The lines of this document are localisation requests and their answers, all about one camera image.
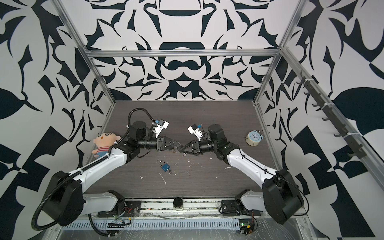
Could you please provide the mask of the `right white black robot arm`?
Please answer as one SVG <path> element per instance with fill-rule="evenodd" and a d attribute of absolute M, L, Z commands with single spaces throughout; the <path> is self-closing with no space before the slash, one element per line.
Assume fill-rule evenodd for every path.
<path fill-rule="evenodd" d="M 247 211 L 267 212 L 275 222 L 283 225 L 304 206 L 304 194 L 287 170 L 278 171 L 258 162 L 238 145 L 228 141 L 218 124 L 209 126 L 207 132 L 203 132 L 201 128 L 201 125 L 188 127 L 189 133 L 197 139 L 181 148 L 181 153 L 198 156 L 213 152 L 220 161 L 253 180 L 262 191 L 256 193 L 248 190 L 240 194 L 243 208 Z"/>

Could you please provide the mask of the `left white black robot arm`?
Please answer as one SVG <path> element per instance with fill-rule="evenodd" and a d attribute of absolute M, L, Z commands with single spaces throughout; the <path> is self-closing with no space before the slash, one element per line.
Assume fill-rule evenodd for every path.
<path fill-rule="evenodd" d="M 54 174 L 45 195 L 35 211 L 32 227 L 35 230 L 47 229 L 56 224 L 67 226 L 79 216 L 109 212 L 121 216 L 125 213 L 125 198 L 116 191 L 87 194 L 87 190 L 98 180 L 140 157 L 142 149 L 178 150 L 181 144 L 166 136 L 161 136 L 160 125 L 147 128 L 142 121 L 134 122 L 127 132 L 108 147 L 105 155 L 84 167 L 69 173 Z"/>

